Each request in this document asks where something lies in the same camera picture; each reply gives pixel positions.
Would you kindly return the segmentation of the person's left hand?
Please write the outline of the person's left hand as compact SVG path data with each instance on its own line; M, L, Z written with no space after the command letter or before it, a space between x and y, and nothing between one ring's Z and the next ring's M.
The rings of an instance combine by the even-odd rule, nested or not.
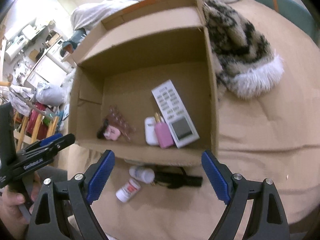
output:
M29 225L19 206L25 203L23 194L7 185L1 195L1 235L5 239L24 239Z

